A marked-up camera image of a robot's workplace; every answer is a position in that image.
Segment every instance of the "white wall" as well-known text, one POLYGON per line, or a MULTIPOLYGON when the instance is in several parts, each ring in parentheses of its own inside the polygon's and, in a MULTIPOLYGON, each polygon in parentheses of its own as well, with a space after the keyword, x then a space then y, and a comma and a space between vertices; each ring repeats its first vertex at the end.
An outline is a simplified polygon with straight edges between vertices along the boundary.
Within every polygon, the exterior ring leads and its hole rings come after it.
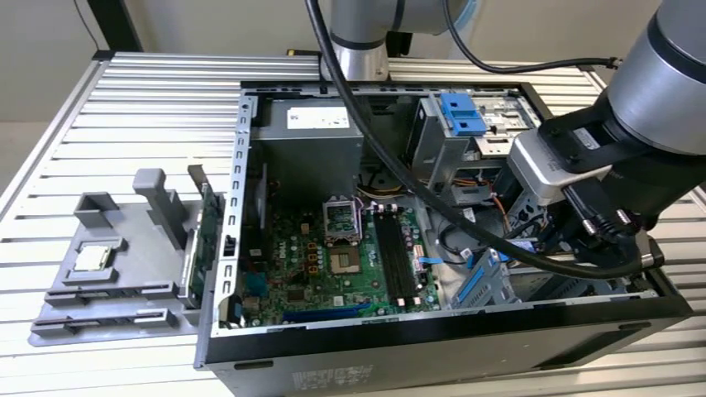
MULTIPOLYGON (((284 55, 317 50, 299 0, 125 0, 145 51, 284 55)), ((328 1, 321 1, 328 16, 328 1)), ((445 36, 417 35, 409 56, 445 58, 445 36)))
MULTIPOLYGON (((483 60, 624 56, 660 0, 483 0, 469 47, 483 60)), ((460 59, 457 52, 452 55, 460 59)))
POLYGON ((72 0, 1 0, 0 121, 50 120, 94 50, 72 0))

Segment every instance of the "motherboard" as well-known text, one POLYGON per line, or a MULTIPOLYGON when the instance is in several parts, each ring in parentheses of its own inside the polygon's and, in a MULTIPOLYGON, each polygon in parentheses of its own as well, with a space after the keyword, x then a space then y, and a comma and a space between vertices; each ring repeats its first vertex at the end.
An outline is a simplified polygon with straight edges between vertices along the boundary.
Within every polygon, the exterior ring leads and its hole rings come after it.
POLYGON ((419 264, 423 240, 411 208, 333 202, 273 211, 271 259, 244 268, 251 326, 439 309, 432 275, 419 264))

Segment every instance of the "open computer tower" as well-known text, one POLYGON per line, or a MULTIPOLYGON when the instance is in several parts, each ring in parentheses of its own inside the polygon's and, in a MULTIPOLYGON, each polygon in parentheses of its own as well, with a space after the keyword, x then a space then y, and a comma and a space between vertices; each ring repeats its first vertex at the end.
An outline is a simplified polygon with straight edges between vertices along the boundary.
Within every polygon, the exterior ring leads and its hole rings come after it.
MULTIPOLYGON (((385 173, 325 82, 243 82, 196 367, 235 395, 333 395, 579 366, 688 317, 660 270, 567 279, 444 224, 385 173)), ((476 224, 532 249, 512 138, 528 84, 353 84, 373 130, 476 224)))

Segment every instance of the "power supply label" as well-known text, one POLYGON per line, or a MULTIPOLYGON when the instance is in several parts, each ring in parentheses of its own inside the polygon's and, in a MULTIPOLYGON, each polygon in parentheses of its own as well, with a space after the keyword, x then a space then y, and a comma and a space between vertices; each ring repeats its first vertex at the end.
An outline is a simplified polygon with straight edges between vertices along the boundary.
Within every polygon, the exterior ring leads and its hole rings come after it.
POLYGON ((309 130, 348 128, 345 107, 291 108, 287 110, 287 129, 309 130))

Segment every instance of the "black cable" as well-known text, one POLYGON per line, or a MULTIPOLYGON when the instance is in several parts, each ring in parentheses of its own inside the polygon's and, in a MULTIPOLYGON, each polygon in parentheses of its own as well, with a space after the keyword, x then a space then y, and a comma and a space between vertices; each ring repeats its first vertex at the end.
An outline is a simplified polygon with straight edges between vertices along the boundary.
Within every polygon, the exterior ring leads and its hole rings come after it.
POLYGON ((547 69, 555 69, 555 68, 566 68, 570 66, 586 66, 586 65, 599 65, 599 66, 606 66, 608 69, 618 69, 620 60, 615 57, 612 58, 574 58, 571 60, 555 60, 552 62, 545 62, 543 64, 512 66, 512 67, 504 67, 504 68, 491 66, 485 64, 480 59, 477 59, 477 57, 473 55, 473 53, 469 51, 469 49, 463 44, 461 37, 459 36, 459 32, 453 26, 453 20, 451 18, 451 11, 448 10, 448 0, 441 0, 441 4, 443 4, 443 16, 445 18, 445 25, 448 28, 448 33, 451 33, 451 37, 453 38, 455 45, 459 47, 459 50, 461 51, 467 60, 469 60, 471 63, 475 66, 477 66, 480 69, 483 69, 485 72, 495 73, 495 74, 515 74, 515 73, 536 72, 539 70, 547 70, 547 69))
POLYGON ((505 233, 503 238, 505 240, 509 240, 519 236, 524 230, 527 230, 529 227, 533 227, 531 233, 533 234, 540 228, 541 225, 539 224, 537 220, 543 218, 543 215, 536 215, 533 218, 527 219, 527 222, 524 222, 521 225, 515 227, 509 232, 505 233))
POLYGON ((512 245, 501 237, 495 236, 489 231, 481 227, 475 226, 436 196, 427 187, 419 182, 415 176, 404 167, 404 164, 397 158, 389 154, 384 148, 383 142, 379 140, 377 135, 372 132, 369 123, 367 122, 363 109, 353 96, 353 91, 348 87, 345 77, 340 70, 339 61, 335 56, 333 46, 331 44, 331 38, 328 36, 328 30, 325 22, 323 21, 321 9, 319 8, 317 0, 305 0, 308 18, 311 19, 311 25, 313 27, 316 40, 319 47, 321 48, 321 57, 327 63, 328 72, 331 74, 335 87, 339 91, 340 99, 345 104, 347 111, 351 113, 351 118, 355 121, 355 125, 360 129, 363 137, 365 138, 367 144, 379 156, 379 159, 387 165, 391 173, 397 177, 401 184, 407 189, 421 199, 427 206, 433 209, 457 228, 475 240, 484 242, 488 246, 503 252, 517 261, 524 262, 527 265, 536 267, 539 270, 544 270, 567 277, 576 277, 583 279, 599 279, 610 280, 618 277, 623 277, 642 270, 642 262, 635 260, 624 265, 616 266, 610 269, 602 269, 592 266, 576 265, 567 261, 554 261, 549 258, 544 258, 521 248, 512 245))
POLYGON ((76 3, 76 0, 73 0, 73 7, 76 7, 76 12, 78 13, 80 22, 84 24, 85 31, 88 32, 88 35, 90 36, 92 43, 96 45, 96 51, 100 50, 98 48, 98 42, 96 41, 96 37, 92 35, 90 29, 88 29, 88 24, 85 23, 85 19, 82 14, 80 13, 78 4, 76 3))
POLYGON ((451 247, 447 242, 445 242, 445 236, 447 234, 455 229, 455 226, 449 223, 448 226, 445 226, 443 228, 443 230, 436 233, 436 239, 439 240, 439 245, 441 246, 441 248, 448 251, 449 253, 452 253, 453 255, 460 255, 461 254, 461 250, 459 250, 457 248, 455 247, 451 247))

